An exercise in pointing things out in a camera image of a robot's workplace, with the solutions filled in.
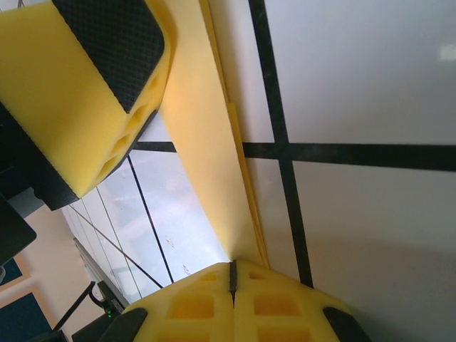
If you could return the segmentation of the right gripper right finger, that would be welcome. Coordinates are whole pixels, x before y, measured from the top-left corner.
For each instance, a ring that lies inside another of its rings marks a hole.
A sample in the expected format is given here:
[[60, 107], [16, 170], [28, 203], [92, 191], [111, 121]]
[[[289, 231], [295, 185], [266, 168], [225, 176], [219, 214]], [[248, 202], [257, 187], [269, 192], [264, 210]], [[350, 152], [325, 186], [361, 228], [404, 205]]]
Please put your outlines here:
[[234, 262], [235, 341], [370, 341], [339, 299], [249, 261]]

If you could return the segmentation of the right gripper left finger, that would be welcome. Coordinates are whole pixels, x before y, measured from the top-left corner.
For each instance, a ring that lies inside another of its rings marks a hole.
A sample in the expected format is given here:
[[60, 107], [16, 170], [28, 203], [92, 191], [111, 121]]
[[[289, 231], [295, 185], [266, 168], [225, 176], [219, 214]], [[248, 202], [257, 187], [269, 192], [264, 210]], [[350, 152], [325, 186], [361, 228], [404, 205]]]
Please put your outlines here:
[[233, 341], [230, 264], [218, 263], [129, 305], [103, 341]]

